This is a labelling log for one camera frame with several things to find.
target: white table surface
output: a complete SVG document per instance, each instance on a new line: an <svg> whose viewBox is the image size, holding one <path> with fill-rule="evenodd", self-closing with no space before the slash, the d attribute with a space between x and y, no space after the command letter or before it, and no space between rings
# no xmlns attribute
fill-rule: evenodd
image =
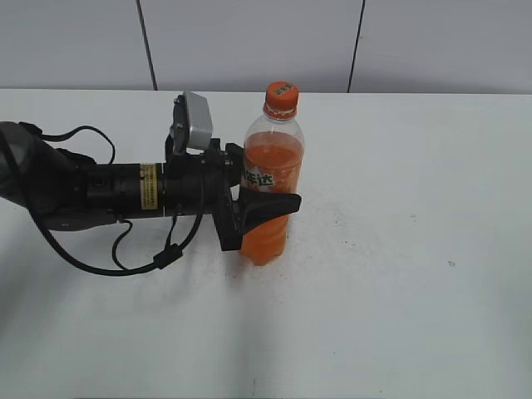
<svg viewBox="0 0 532 399"><path fill-rule="evenodd" d="M162 161L177 94L2 90L0 120ZM241 143L264 95L204 94ZM85 274L0 199L0 397L532 397L532 96L303 94L298 120L303 206L263 268L206 217L164 271ZM62 144L109 156L91 132ZM135 223L121 258L168 227ZM56 236L112 268L123 229Z"/></svg>

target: yellow label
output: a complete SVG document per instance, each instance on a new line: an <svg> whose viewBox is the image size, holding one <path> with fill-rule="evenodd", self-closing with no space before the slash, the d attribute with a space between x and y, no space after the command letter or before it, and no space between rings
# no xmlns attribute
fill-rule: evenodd
<svg viewBox="0 0 532 399"><path fill-rule="evenodd" d="M157 209L157 165L140 164L140 207Z"/></svg>

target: plastic bottle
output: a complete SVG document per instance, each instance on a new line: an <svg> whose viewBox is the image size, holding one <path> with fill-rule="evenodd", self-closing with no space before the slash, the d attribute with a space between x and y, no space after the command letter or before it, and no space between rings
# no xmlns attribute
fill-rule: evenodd
<svg viewBox="0 0 532 399"><path fill-rule="evenodd" d="M304 151L295 121L299 89L286 81L268 86L264 114L249 127L244 141L242 184L257 191L294 193ZM286 243L288 215L270 220L244 236L240 252L257 265L280 255Z"/></svg>

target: bottle neck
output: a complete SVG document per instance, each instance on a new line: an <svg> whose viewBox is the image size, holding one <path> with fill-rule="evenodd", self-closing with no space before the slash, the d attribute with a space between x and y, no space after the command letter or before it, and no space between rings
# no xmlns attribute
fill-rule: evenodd
<svg viewBox="0 0 532 399"><path fill-rule="evenodd" d="M279 122L292 121L297 114L296 108L293 108L292 110L281 111L272 108L266 102L264 103L263 111L269 119Z"/></svg>

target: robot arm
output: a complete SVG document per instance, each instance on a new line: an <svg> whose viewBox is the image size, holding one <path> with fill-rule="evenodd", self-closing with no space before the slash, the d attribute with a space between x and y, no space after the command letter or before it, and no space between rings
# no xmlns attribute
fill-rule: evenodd
<svg viewBox="0 0 532 399"><path fill-rule="evenodd" d="M52 148L45 140L53 136L34 125L0 122L0 196L28 208L45 238L43 230L52 237L48 230L164 216L175 222L182 214L196 214L199 225L203 214L212 214L221 249L236 250L243 234L254 227L297 212L301 198L240 187L238 200L233 200L230 188L240 182L243 149L229 143L221 150L219 139L211 135L207 101L190 92L175 100L165 163L112 164L111 159L109 165L98 165L87 155ZM202 152L192 155L187 148ZM155 256L157 268L181 256L183 248L174 245L173 255L169 247Z"/></svg>

